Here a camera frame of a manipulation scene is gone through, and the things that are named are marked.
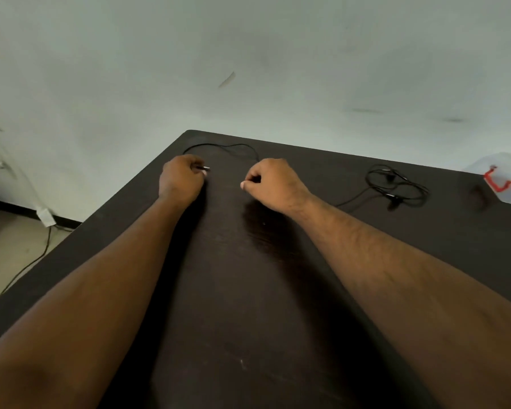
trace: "baseboard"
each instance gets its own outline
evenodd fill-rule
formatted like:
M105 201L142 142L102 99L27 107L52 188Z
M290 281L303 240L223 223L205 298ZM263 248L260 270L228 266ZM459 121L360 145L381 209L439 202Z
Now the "baseboard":
M25 208L24 206L9 204L7 202L0 201L0 211L9 212L16 215L26 216L28 218L33 218L35 220L40 220L36 215L35 209ZM62 216L54 215L55 222L57 225L65 228L75 229L80 226L81 222L70 220L68 218L63 218Z

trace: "beige floor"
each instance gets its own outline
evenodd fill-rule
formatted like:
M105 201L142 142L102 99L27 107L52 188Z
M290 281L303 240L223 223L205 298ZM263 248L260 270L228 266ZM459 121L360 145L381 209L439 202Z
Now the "beige floor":
M0 211L0 292L15 274L43 253L47 232L40 221ZM53 227L48 252L68 235Z

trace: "dark brown table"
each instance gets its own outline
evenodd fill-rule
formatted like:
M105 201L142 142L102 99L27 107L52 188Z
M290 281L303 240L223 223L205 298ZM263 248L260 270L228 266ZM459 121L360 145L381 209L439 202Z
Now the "dark brown table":
M511 205L481 177L187 131L0 297L0 335L150 206L167 160L202 142L243 142L261 157L285 157L331 203L362 190L372 164L391 164L429 187L425 206L389 212L386 199L361 198L344 210L511 300ZM252 152L196 153L212 168L208 185L178 224L142 327L101 406L436 407L304 233L241 192Z

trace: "bare skin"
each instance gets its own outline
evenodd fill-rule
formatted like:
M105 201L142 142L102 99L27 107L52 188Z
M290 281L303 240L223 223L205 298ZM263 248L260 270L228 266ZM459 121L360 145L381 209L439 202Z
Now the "bare skin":
M0 408L96 407L142 322L204 161L164 165L157 201L44 295L0 338Z
M254 165L241 188L305 230L444 407L511 408L511 302L316 198L285 160Z

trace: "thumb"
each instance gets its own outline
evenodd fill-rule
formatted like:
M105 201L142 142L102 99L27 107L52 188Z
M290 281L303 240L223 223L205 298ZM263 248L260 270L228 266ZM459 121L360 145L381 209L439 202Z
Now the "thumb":
M243 181L240 183L240 188L244 189L246 192L248 192L254 198L256 198L258 186L259 186L259 184L256 184L255 182L252 182L252 181Z

